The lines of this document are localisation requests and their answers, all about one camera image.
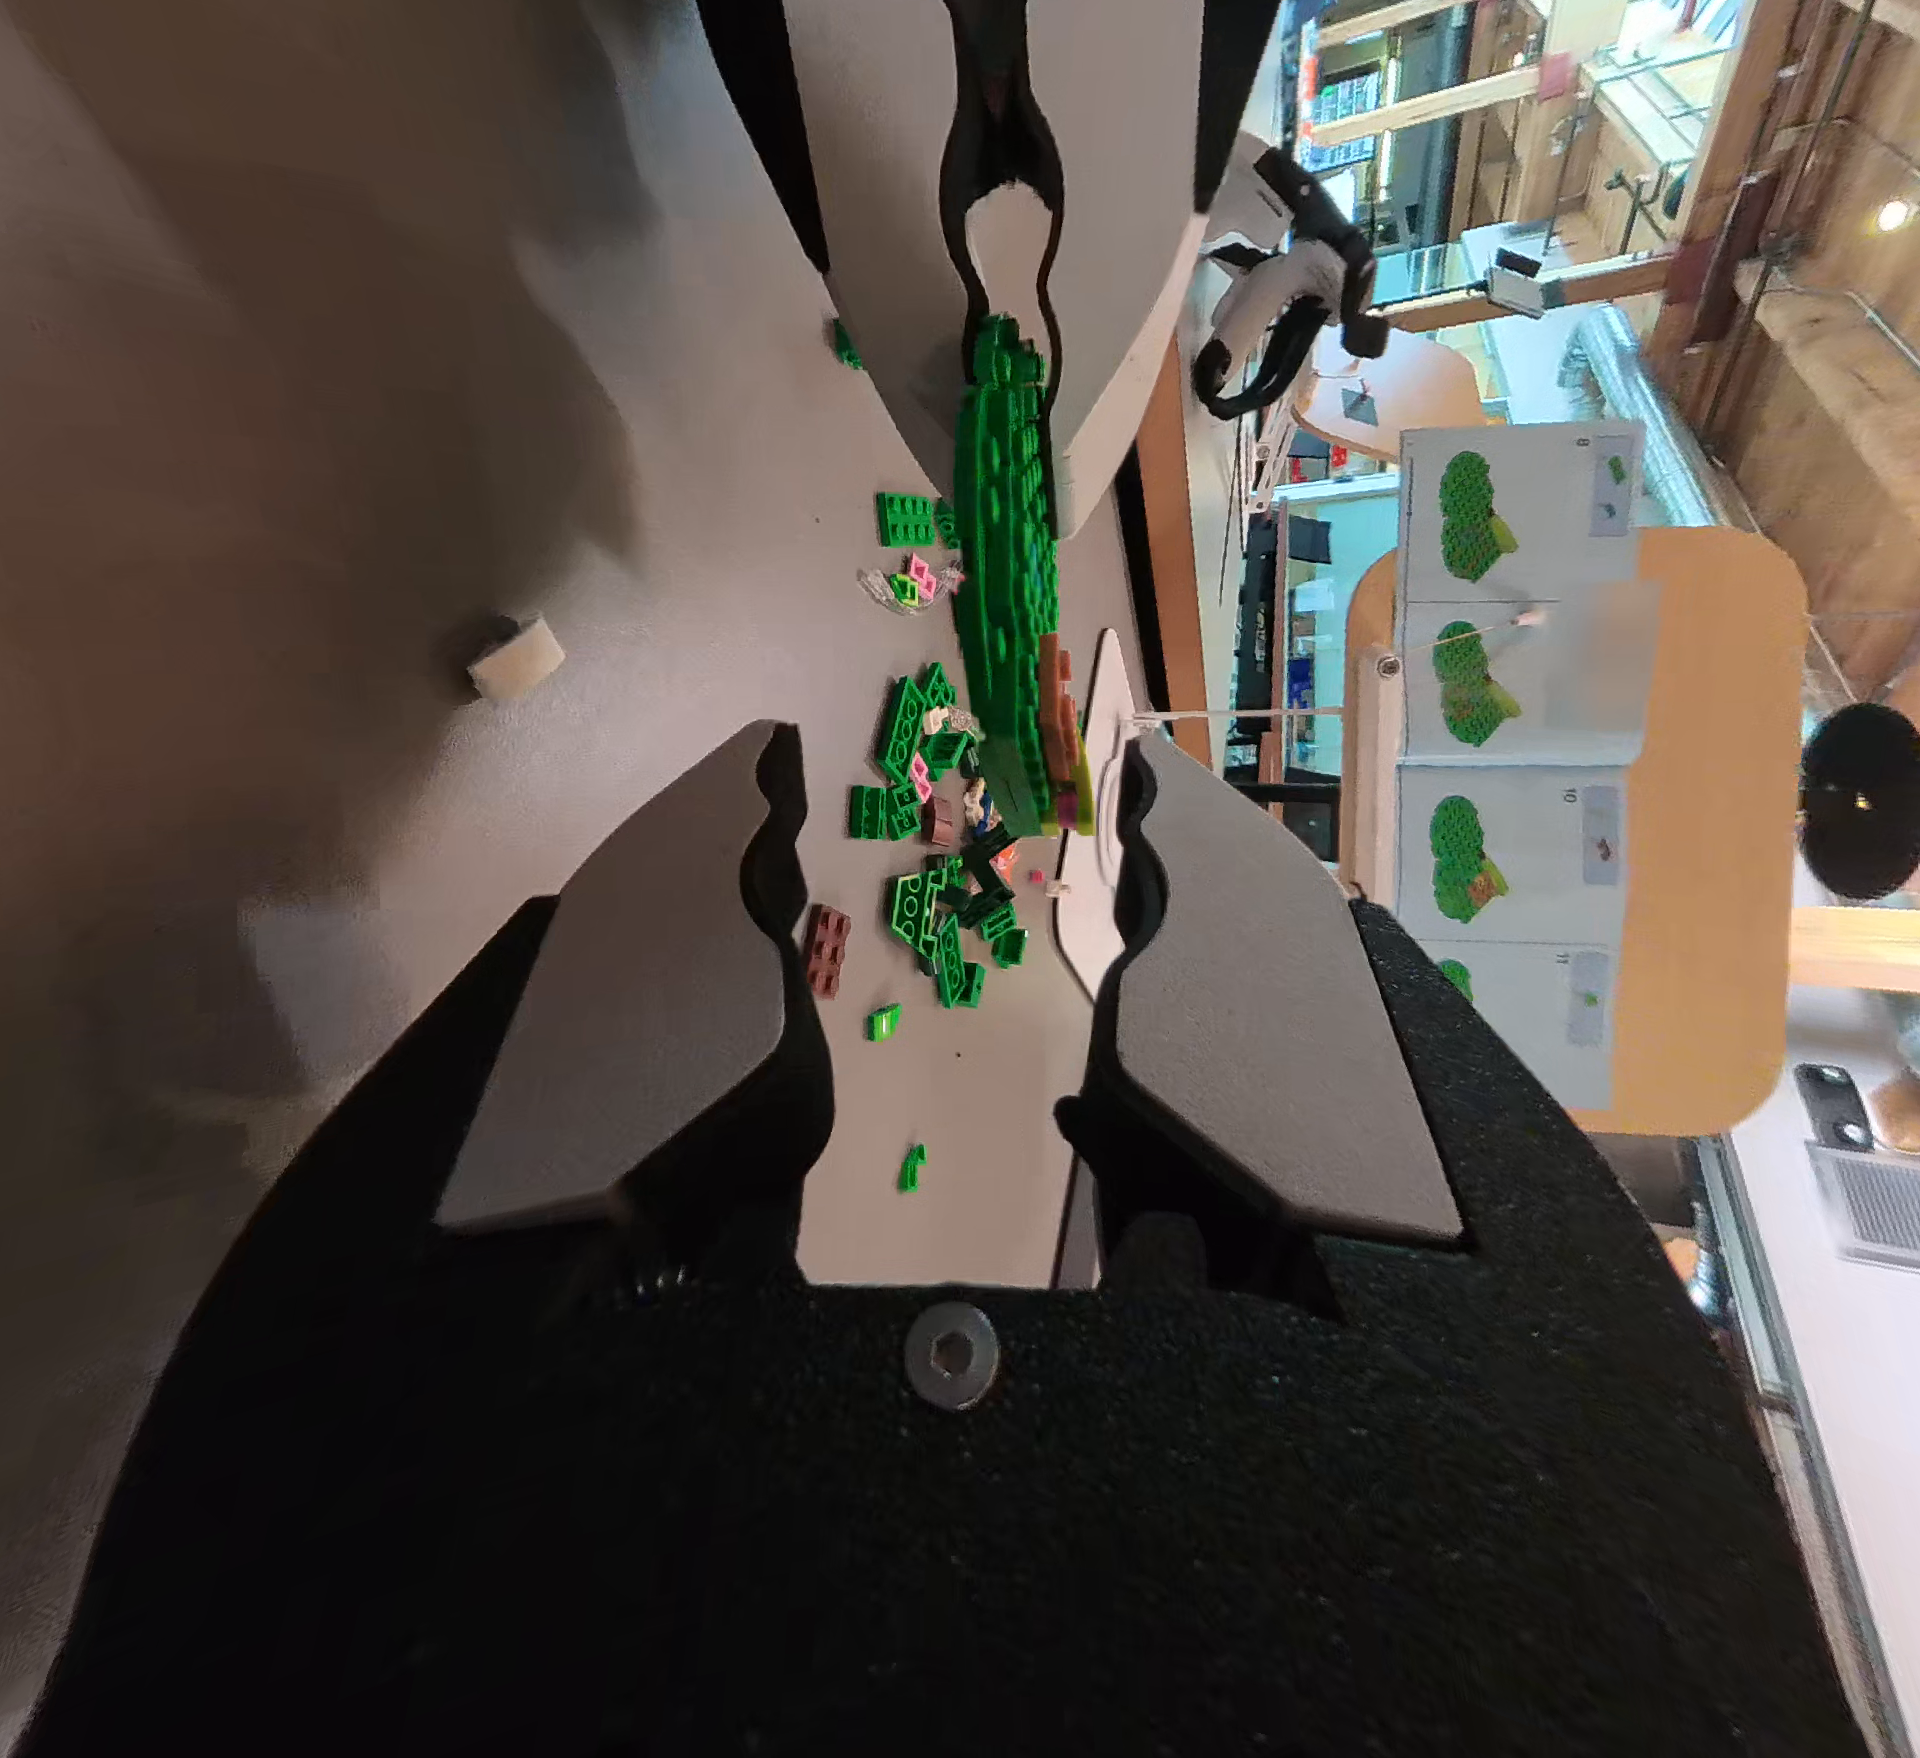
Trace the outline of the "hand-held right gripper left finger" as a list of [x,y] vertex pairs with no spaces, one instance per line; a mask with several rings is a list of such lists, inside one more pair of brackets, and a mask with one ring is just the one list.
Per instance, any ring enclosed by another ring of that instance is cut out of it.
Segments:
[[749,720],[562,886],[437,1224],[627,1212],[703,1257],[743,1212],[797,1221],[831,1050],[797,951],[803,739]]

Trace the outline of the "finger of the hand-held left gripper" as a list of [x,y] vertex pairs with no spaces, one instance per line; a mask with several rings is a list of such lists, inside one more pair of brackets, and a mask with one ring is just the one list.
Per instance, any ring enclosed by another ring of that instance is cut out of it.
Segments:
[[824,282],[890,408],[957,408],[980,283],[957,200],[947,0],[782,0]]
[[1197,256],[1203,0],[1019,0],[1006,312],[1051,372],[1055,485],[1108,485]]

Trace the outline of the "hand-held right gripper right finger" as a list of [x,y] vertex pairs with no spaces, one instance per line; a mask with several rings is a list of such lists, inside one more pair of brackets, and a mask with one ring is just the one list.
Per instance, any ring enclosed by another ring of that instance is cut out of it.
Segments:
[[1081,1089],[1101,1293],[1320,1301],[1320,1241],[1454,1254],[1454,1197],[1357,911],[1169,739],[1122,750],[1122,953]]

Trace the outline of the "instruction book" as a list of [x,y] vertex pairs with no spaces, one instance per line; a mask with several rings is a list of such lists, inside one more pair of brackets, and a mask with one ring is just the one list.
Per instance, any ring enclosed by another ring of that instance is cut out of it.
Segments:
[[1786,1067],[1800,571],[1645,528],[1642,426],[1409,431],[1400,475],[1359,890],[1576,1118],[1740,1125]]

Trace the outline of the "tan curved lego piece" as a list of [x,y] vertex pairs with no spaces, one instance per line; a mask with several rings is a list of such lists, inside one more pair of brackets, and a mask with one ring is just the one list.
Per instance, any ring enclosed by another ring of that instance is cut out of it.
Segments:
[[468,657],[468,685],[486,703],[515,703],[565,667],[565,644],[543,614],[492,618]]

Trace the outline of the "green lego plate assembly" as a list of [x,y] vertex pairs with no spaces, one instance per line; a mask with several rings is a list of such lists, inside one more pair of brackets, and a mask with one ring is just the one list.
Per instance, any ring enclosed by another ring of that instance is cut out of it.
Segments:
[[954,431],[962,559],[954,626],[968,709],[980,720],[980,774],[1013,837],[1055,827],[1037,667],[1040,640],[1057,632],[1062,600],[1040,399],[1040,353],[1011,316],[983,317]]

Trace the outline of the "cluster of green lego parts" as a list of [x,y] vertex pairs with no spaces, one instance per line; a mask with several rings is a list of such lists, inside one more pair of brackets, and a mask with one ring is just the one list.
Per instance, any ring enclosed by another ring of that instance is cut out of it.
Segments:
[[[862,589],[902,618],[947,610],[962,586],[954,497],[877,495],[877,548],[891,559],[890,571],[862,571]],[[1073,788],[1074,770],[1055,770],[1051,709],[1057,632],[1040,640],[1040,726],[1045,763],[1055,795]],[[974,1012],[992,968],[1019,972],[1029,953],[1011,886],[1023,837],[1013,837],[980,774],[980,720],[968,709],[968,673],[925,658],[900,673],[877,718],[873,784],[847,792],[847,834],[924,845],[921,863],[891,871],[882,886],[882,928],[929,976],[947,1012]]]

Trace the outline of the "black and white headset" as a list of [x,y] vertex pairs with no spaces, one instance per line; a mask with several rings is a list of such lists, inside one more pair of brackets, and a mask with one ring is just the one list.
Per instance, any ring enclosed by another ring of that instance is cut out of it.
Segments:
[[1366,235],[1285,147],[1237,133],[1203,259],[1232,283],[1194,353],[1191,384],[1219,422],[1287,395],[1326,328],[1351,357],[1380,357],[1388,344]]

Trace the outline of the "white book stand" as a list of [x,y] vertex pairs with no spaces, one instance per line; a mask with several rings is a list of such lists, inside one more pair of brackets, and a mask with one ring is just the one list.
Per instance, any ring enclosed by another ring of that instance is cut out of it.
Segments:
[[[1276,1012],[1332,1019],[1370,979],[1341,886],[1281,818],[1188,757],[1135,712],[1116,632],[1098,635],[1081,743],[1091,834],[1064,834],[1051,932],[1069,975],[1098,999],[1125,964],[1122,1000],[1178,1021]],[[1158,920],[1135,960],[1134,894]]]

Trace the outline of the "black round ceiling speaker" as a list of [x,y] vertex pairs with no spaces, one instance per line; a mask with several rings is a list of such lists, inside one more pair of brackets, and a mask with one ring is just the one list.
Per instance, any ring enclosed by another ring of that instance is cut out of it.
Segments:
[[1916,724],[1878,700],[1811,726],[1800,760],[1800,855],[1841,903],[1878,903],[1916,876]]

